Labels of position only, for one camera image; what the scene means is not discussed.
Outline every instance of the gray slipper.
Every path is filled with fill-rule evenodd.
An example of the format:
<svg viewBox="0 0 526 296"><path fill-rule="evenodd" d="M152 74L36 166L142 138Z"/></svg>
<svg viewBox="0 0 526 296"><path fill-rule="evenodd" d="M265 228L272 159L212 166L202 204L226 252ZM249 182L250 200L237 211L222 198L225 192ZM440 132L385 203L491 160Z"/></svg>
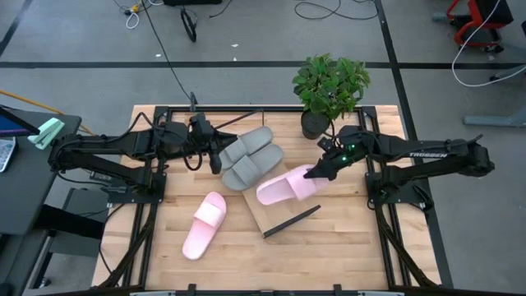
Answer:
<svg viewBox="0 0 526 296"><path fill-rule="evenodd" d="M278 165L283 156L283 150L274 144L265 146L253 155L245 155L231 169L224 172L223 184L235 191L247 190Z"/></svg>
<svg viewBox="0 0 526 296"><path fill-rule="evenodd" d="M272 131L268 127L257 129L239 136L239 139L228 145L219 153L221 169L230 169L243 156L252 155L272 141Z"/></svg>

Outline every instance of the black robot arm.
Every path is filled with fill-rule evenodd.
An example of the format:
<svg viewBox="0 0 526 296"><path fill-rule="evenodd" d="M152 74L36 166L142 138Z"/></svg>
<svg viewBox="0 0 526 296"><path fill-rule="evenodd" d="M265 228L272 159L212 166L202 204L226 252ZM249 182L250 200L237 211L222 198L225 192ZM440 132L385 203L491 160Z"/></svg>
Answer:
<svg viewBox="0 0 526 296"><path fill-rule="evenodd" d="M67 135L56 140L48 160L52 170L63 172L69 169L88 169L116 178L127 186L134 187L134 191L148 192L155 190L155 187L160 189L160 181L156 181L155 175L158 172L162 175L161 163L166 160L184 158L187 162L188 156L202 157L208 154L212 173L219 173L219 152L238 138L237 135L213 128L203 113L191 117L188 126L176 122L155 126L143 113L137 116L133 125L140 116L150 124L150 129L130 132L130 128L121 136ZM145 166L129 168L96 155L127 155L145 162ZM151 167L153 159L159 160L155 173Z"/></svg>
<svg viewBox="0 0 526 296"><path fill-rule="evenodd" d="M334 180L338 171L371 157L386 163L402 158L438 159L429 163L400 168L386 166L382 170L382 190L395 191L409 180L429 178L449 173L482 177L495 165L489 160L487 149L473 140L406 141L397 136L363 131L360 127L344 126L332 140L318 142L325 153L305 178Z"/></svg>

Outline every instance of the slipper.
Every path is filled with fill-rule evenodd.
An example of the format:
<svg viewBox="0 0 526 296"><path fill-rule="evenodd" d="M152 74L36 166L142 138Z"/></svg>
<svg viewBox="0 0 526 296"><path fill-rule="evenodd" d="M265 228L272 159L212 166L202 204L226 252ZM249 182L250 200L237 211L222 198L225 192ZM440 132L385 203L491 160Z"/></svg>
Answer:
<svg viewBox="0 0 526 296"><path fill-rule="evenodd" d="M203 256L227 215L227 204L217 192L210 192L194 214L194 223L182 245L182 254L197 260Z"/></svg>
<svg viewBox="0 0 526 296"><path fill-rule="evenodd" d="M265 146L253 155L243 156L231 169L224 172L224 186L244 191L257 184L284 156L283 150L274 144Z"/></svg>
<svg viewBox="0 0 526 296"><path fill-rule="evenodd" d="M314 165L304 164L262 183L256 189L257 200L265 206L297 198L302 201L329 184L328 178L303 177Z"/></svg>
<svg viewBox="0 0 526 296"><path fill-rule="evenodd" d="M258 127L242 134L239 139L219 153L221 169L232 168L243 156L253 155L259 149L269 145L271 141L272 130L269 127Z"/></svg>

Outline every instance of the wooden tabletop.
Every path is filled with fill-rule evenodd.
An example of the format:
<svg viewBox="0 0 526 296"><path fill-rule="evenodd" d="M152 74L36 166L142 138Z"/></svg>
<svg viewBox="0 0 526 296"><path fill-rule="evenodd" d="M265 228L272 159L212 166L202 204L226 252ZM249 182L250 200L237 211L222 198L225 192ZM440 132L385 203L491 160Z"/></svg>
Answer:
<svg viewBox="0 0 526 296"><path fill-rule="evenodd" d="M132 118L139 112L153 118L154 109L154 105L137 105ZM404 137L397 106L376 106L376 111L382 133ZM241 114L213 112L206 117L217 126ZM191 113L176 113L174 120L187 123L190 116ZM316 141L302 136L300 116L301 113L265 112L264 123L274 132L273 143L283 148L287 169L314 164L323 152ZM261 126L262 119L261 113L257 113L222 131L249 132ZM353 115L344 121L337 120L336 131L343 124L358 124L358 118ZM135 130L146 128L147 123L140 120ZM122 163L141 164L126 157ZM196 172L189 171L181 160L168 164L166 194L157 214L147 289L187 289L188 284L197 284L200 290L328 290L333 284L351 290L387 289L375 213L366 206L365 161L341 170L326 189L304 201L309 206L321 205L317 212L265 239L242 192L227 189L221 176L210 172L207 157ZM411 165L409 160L394 164ZM213 191L224 196L228 214L205 255L198 261L189 261L182 255L182 244L197 207ZM405 247L426 275L439 283L424 214L409 205L396 207ZM125 205L106 225L102 252L111 268L128 249L135 209L135 205ZM133 284L138 278L141 251L138 254ZM391 257L397 284L402 284L392 248ZM99 258L93 284L107 276Z"/></svg>

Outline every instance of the slipper strap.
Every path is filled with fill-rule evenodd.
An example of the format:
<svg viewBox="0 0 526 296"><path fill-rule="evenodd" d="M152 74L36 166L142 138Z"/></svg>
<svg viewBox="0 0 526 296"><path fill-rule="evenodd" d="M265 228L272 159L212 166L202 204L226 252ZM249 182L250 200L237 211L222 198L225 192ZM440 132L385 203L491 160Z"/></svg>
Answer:
<svg viewBox="0 0 526 296"><path fill-rule="evenodd" d="M245 144L243 144L241 139L238 139L234 143L224 148L224 152L233 162L238 161L244 155L248 154L247 148L245 147Z"/></svg>
<svg viewBox="0 0 526 296"><path fill-rule="evenodd" d="M203 202L194 214L194 218L199 219L212 227L218 227L223 220L223 211L208 202Z"/></svg>
<svg viewBox="0 0 526 296"><path fill-rule="evenodd" d="M247 186L256 183L261 177L261 172L256 164L246 155L232 167L232 170Z"/></svg>
<svg viewBox="0 0 526 296"><path fill-rule="evenodd" d="M290 187L300 201L316 193L318 190L314 180L305 179L303 175L304 173L294 173L287 177Z"/></svg>

